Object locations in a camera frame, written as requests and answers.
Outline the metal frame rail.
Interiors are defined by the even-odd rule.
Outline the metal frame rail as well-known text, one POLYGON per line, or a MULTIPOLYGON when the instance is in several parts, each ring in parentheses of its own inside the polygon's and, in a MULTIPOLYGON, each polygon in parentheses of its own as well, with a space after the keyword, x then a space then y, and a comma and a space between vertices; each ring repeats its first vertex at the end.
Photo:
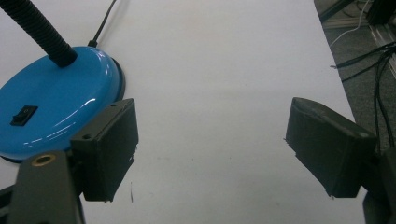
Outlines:
MULTIPOLYGON (((387 24, 371 25, 370 30, 375 43, 379 47, 396 41, 396 35, 391 31, 387 24)), ((394 53, 389 59, 389 67, 391 73, 396 79, 396 53, 394 53)))

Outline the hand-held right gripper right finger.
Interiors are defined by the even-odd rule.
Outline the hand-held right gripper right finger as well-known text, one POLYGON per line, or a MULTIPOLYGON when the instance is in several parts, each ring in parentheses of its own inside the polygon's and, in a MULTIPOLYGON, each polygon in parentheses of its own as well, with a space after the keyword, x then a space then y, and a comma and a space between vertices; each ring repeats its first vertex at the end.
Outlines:
POLYGON ((367 193, 366 224, 396 224, 396 147, 375 153, 377 138, 326 105, 295 97, 286 142, 334 198, 367 193))

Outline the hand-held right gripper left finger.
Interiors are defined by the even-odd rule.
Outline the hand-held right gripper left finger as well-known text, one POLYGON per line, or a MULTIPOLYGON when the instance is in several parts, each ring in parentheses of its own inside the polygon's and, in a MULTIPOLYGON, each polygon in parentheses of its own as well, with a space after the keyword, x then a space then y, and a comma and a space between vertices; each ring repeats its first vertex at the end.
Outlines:
POLYGON ((108 106, 70 139, 70 149, 21 163, 7 188, 7 224, 85 224, 81 201, 114 200, 138 141, 134 99, 108 106))

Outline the blue lamp base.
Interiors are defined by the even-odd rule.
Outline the blue lamp base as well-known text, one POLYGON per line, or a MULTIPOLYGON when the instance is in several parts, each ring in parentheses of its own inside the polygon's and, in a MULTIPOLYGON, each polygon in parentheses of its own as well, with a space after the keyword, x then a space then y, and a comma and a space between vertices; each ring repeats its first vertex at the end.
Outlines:
POLYGON ((70 47, 31 0, 0 0, 2 8, 46 55, 0 88, 0 157, 20 162, 70 148, 69 139, 122 99, 125 75, 96 47, 70 47))

